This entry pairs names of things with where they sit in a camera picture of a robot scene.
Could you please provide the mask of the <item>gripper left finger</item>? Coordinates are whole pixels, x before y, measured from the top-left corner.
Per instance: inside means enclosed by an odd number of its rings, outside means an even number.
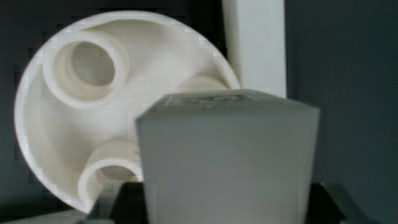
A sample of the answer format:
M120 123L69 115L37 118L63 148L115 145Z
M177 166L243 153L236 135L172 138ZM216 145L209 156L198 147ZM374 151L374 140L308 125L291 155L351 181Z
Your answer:
M102 187L93 206L76 224L145 224L143 184L124 182Z

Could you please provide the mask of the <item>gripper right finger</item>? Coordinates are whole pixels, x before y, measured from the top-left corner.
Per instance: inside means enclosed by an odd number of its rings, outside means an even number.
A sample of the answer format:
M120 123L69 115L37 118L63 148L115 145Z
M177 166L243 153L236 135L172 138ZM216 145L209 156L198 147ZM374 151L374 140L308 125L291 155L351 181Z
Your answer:
M335 183L310 184L307 224L379 224L367 218L342 186Z

